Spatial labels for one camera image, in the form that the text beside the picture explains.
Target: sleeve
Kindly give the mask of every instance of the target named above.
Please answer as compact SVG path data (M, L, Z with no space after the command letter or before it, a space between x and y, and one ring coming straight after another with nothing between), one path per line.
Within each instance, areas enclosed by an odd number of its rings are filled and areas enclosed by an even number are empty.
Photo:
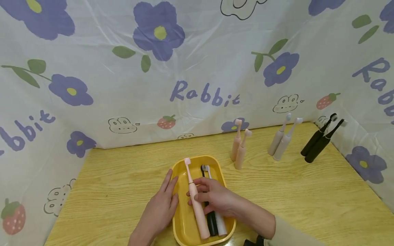
M311 236L293 228L283 219L275 216L275 235L271 240L264 239L264 246L323 246Z

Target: black electric toothbrush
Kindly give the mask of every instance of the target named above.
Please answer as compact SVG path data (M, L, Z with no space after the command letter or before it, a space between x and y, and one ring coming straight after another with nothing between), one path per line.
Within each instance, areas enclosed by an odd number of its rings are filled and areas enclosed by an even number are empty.
M308 155L305 157L305 161L308 163L312 163L315 158L324 150L324 148L327 146L327 144L330 142L331 137L334 135L334 132L340 127L345 127L348 123L344 120L341 119L337 126L329 132L326 136L320 138L316 144L312 147L312 149L309 151Z
M336 113L333 113L330 116L330 119L327 121L327 123L324 124L324 126L317 130L315 134L310 138L309 142L305 145L305 147L301 151L302 156L307 156L309 151L312 149L312 147L317 143L317 141L324 135L325 130L327 127L330 125L331 121L336 121L338 119Z
M200 167L201 173L203 174L203 177L205 177L205 172L203 170L203 167ZM206 224L208 225L208 230L209 234L211 237L219 235L219 231L217 230L217 225L216 225L216 217L215 217L215 212L212 211L206 215Z

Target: person's left hand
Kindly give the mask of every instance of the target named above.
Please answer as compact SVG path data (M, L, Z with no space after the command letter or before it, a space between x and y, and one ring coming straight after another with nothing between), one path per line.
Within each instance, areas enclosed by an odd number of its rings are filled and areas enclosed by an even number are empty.
M172 172L172 169L168 170L159 191L148 202L137 227L130 236L130 241L135 236L146 236L148 232L149 237L152 238L147 240L153 240L171 222L179 202L178 194L172 195L178 181L178 176L170 181Z

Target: black object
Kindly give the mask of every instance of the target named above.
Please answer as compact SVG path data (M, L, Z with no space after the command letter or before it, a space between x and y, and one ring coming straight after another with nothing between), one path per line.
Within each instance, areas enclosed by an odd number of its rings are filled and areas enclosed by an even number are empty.
M256 246L255 243L245 239L245 242L243 243L243 246Z
M264 246L264 238L260 235L256 238L256 246Z
M310 150L313 148L313 146L317 143L317 141L324 135L324 131L327 129L327 127L330 125L331 123L331 119L334 118L334 121L336 120L336 113L333 113L330 116L330 119L327 121L327 123L324 124L324 126L317 130L315 132L315 134L313 134L313 136L310 138L310 140L308 141L308 143L305 145L305 147L302 149L301 151L301 155L302 156L307 156L308 153L310 152Z
M205 177L203 167L201 166L200 169L203 174L203 177ZM214 211L212 211L206 215L206 224L208 225L208 230L209 230L209 234L211 235L211 237L219 235L219 232L217 230L216 217L215 217Z
M312 163L315 158L324 150L328 143L330 143L331 137L333 136L334 132L341 126L344 122L344 119L341 119L337 126L329 132L326 136L320 138L317 143L312 147L309 151L308 155L305 157L305 161L308 163Z

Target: purple flower print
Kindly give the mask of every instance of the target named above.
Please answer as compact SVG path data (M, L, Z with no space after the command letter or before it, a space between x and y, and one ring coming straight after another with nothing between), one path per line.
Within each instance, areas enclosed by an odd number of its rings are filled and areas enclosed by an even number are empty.
M74 22L65 11L66 0L0 0L0 6L42 39L54 40L58 34L71 36L75 32Z
M344 3L345 0L312 0L309 4L309 14L317 16L325 9L336 9Z
M73 155L76 154L79 158L85 156L86 150L96 147L96 141L80 131L73 131L70 134L70 138L67 142L67 150Z
M370 155L368 149L356 146L345 158L364 181L369 180L374 184L384 181L381 172L387 168L387 165L380 156Z
M170 60L173 49L181 46L185 32L177 24L175 7L169 2L152 6L139 2L134 7L138 27L134 30L134 42L143 50L152 50L159 61Z
M237 118L237 119L242 120L241 130L245 130L246 128L249 127L249 122L245 122L244 118ZM238 131L238 125L235 124L235 120L232 122L231 121L224 122L221 127L222 133L231 132L231 131Z
M93 98L87 94L87 86L75 77L64 77L60 74L52 75L49 90L71 106L92 105Z
M394 0L391 0L380 13L380 19L387 21L383 31L386 33L394 33Z
M278 58L271 64L269 64L263 72L266 80L264 84L267 87L273 86L274 84L282 84L290 78L292 69L297 65L299 60L299 54L290 54L285 52L278 56Z

